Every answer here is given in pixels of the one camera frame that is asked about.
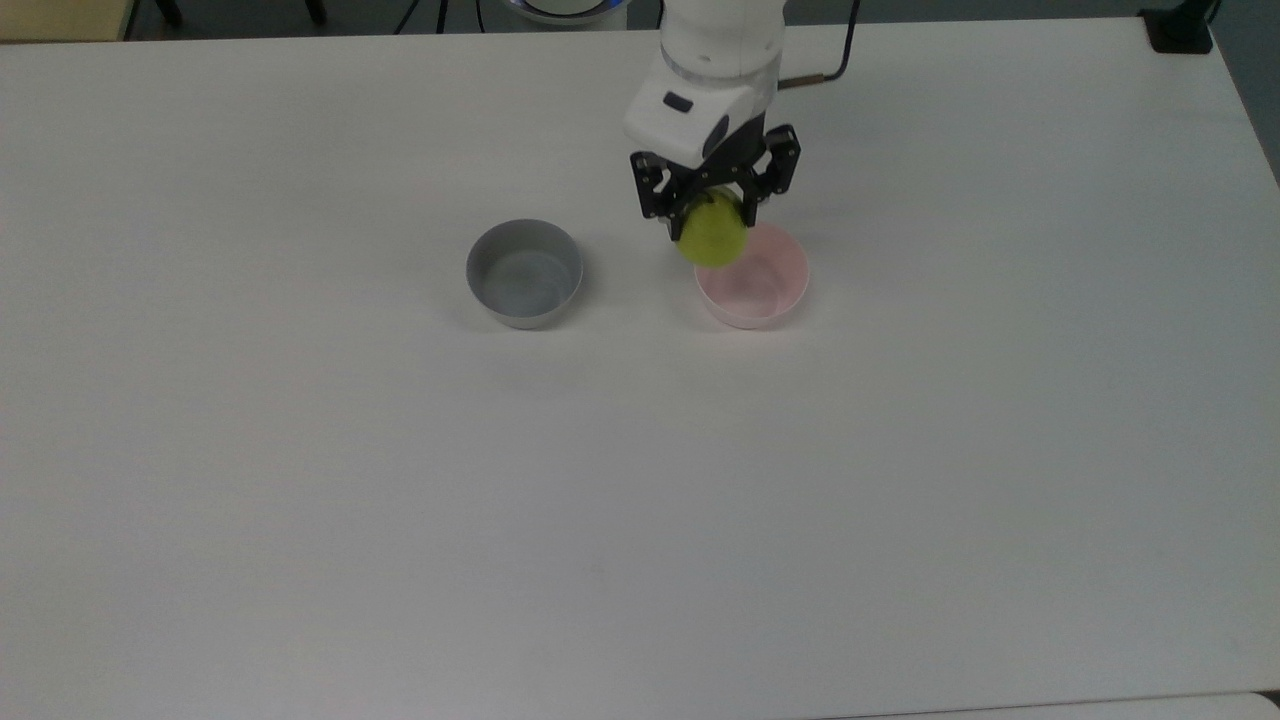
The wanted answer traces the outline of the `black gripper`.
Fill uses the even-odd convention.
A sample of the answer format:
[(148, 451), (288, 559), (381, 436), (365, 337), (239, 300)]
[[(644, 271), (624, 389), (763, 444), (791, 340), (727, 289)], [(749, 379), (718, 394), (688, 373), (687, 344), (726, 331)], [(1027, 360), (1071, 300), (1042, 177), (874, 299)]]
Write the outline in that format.
[(677, 243), (694, 201), (733, 195), (742, 200), (745, 227), (753, 228), (760, 205), (790, 191), (803, 152), (791, 124), (765, 132), (765, 118), (759, 114), (748, 120), (699, 168), (681, 167), (655, 152), (632, 152), (628, 168), (643, 215), (662, 222), (669, 241)]

